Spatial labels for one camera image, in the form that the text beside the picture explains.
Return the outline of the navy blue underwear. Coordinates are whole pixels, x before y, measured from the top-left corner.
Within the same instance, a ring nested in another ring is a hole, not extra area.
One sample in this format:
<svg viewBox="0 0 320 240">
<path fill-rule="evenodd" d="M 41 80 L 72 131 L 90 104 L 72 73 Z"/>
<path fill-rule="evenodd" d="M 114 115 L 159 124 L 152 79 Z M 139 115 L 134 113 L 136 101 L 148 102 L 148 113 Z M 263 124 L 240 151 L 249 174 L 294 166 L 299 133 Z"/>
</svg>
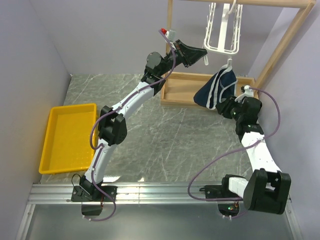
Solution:
<svg viewBox="0 0 320 240">
<path fill-rule="evenodd" d="M 194 95 L 193 101 L 201 107 L 214 110 L 217 103 L 236 95 L 237 78 L 231 65 L 223 65 Z"/>
</svg>

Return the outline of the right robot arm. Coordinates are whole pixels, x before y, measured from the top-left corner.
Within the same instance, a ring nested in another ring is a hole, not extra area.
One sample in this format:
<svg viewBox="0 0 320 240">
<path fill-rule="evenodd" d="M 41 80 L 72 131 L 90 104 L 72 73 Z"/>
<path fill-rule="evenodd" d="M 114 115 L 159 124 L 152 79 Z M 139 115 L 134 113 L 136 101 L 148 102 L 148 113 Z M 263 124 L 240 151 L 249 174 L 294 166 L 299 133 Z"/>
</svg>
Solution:
<svg viewBox="0 0 320 240">
<path fill-rule="evenodd" d="M 248 155 L 252 175 L 227 174 L 221 181 L 220 194 L 226 200 L 242 198 L 247 210 L 281 215 L 285 211 L 291 187 L 291 177 L 283 173 L 273 160 L 265 134 L 258 123 L 262 102 L 245 96 L 237 100 L 230 96 L 216 105 L 217 112 L 235 120 L 235 132 Z"/>
</svg>

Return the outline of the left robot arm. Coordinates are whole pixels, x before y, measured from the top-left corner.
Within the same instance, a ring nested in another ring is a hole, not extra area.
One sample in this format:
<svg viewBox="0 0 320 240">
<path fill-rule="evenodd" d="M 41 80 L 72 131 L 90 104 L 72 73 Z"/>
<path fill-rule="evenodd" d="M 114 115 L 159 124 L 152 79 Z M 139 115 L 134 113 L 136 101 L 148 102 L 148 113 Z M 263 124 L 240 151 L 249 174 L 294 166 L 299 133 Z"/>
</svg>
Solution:
<svg viewBox="0 0 320 240">
<path fill-rule="evenodd" d="M 89 201 L 103 199 L 102 182 L 105 169 L 116 147 L 127 136 L 126 120 L 147 100 L 161 91 L 166 78 L 180 64 L 188 68 L 207 55 L 204 48 L 191 47 L 180 40 L 172 42 L 171 52 L 161 56 L 152 52 L 147 56 L 144 74 L 124 99 L 112 107 L 104 106 L 93 126 L 98 130 L 98 143 L 90 167 L 80 178 L 80 194 Z"/>
</svg>

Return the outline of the white clip hanger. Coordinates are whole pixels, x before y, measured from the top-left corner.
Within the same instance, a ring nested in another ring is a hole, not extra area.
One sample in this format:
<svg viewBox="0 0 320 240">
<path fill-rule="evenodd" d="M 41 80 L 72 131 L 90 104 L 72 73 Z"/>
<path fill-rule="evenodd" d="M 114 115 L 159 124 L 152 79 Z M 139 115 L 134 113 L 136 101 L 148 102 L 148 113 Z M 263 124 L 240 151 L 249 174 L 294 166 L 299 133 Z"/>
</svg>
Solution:
<svg viewBox="0 0 320 240">
<path fill-rule="evenodd" d="M 205 48 L 208 52 L 227 56 L 226 65 L 229 68 L 232 66 L 233 56 L 235 56 L 240 49 L 243 5 L 238 4 L 236 0 L 234 0 L 231 4 L 225 3 L 223 5 L 218 42 L 217 46 L 213 46 L 211 45 L 211 35 L 214 31 L 216 5 L 217 4 L 215 2 L 211 2 L 209 4 L 209 14 L 206 17 L 207 26 L 205 28 L 205 37 L 202 47 Z M 227 30 L 230 17 L 233 17 L 232 38 L 230 48 L 226 48 Z"/>
</svg>

